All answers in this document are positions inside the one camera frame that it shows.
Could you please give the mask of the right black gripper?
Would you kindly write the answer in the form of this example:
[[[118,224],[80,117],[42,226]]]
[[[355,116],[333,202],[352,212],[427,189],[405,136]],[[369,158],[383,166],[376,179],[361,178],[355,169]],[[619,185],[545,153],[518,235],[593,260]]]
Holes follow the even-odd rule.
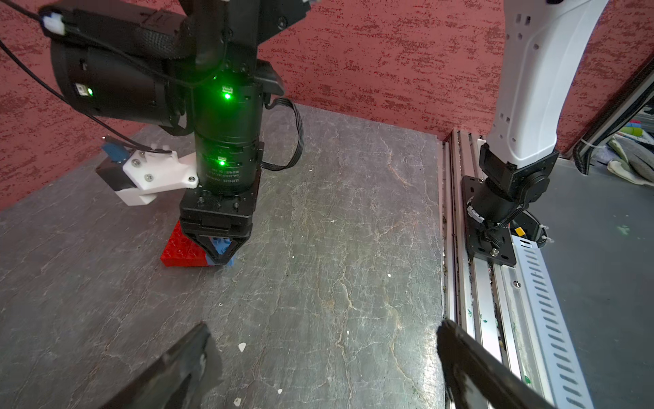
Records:
[[[188,189],[180,203],[182,232],[192,250],[182,266],[231,266],[236,253],[250,239],[255,212],[255,192],[234,196]]]

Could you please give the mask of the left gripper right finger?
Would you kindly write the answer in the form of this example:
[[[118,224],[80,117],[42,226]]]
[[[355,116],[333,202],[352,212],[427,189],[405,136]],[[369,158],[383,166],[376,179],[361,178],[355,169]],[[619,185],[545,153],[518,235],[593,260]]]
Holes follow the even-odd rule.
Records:
[[[552,407],[452,320],[437,330],[437,351],[456,408]]]

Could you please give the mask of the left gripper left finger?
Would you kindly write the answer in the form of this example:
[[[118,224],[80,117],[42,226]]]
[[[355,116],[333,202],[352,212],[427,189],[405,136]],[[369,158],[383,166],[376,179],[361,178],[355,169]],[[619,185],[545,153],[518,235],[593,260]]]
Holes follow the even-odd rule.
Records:
[[[197,324],[104,408],[199,408],[221,383],[222,360],[204,322]]]

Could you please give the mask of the blue lego brick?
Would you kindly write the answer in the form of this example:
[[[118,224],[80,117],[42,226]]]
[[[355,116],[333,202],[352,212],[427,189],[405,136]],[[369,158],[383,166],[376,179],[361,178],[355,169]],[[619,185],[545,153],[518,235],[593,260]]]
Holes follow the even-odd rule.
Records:
[[[213,251],[220,257],[226,255],[232,243],[229,238],[209,238],[209,241],[213,246]],[[216,266],[216,263],[209,252],[205,252],[205,259],[208,266]],[[221,267],[232,267],[234,263],[235,257],[231,257],[226,264],[221,264]]]

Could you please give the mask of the red lego brick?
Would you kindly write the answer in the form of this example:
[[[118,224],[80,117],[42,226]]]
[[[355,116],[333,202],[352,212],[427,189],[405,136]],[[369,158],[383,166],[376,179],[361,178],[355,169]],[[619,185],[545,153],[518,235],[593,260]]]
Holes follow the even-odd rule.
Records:
[[[182,232],[180,223],[175,225],[163,249],[160,261],[165,267],[200,268],[208,267],[205,251]]]

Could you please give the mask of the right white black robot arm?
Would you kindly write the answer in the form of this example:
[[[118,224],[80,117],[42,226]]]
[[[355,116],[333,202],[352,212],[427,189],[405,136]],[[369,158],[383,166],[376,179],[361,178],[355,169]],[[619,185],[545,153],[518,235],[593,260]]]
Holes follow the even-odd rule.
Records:
[[[602,1],[507,1],[506,44],[485,179],[464,193],[469,253],[516,264],[510,228],[546,191],[556,129]],[[98,175],[128,206],[183,190],[179,223],[208,263],[225,266],[250,238],[267,163],[262,113],[292,107],[267,40],[303,20],[308,1],[184,1],[182,13],[124,1],[57,1],[30,13],[50,40],[54,95],[89,119],[154,124],[194,136],[185,157],[118,131]]]

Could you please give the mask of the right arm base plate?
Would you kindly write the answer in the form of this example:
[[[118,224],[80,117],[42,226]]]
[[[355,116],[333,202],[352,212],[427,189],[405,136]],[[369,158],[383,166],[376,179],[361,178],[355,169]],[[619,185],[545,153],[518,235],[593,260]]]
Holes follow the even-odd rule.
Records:
[[[472,207],[482,180],[464,176],[461,180],[465,241],[468,254],[499,265],[514,267],[517,263],[508,226],[490,228],[485,219]]]

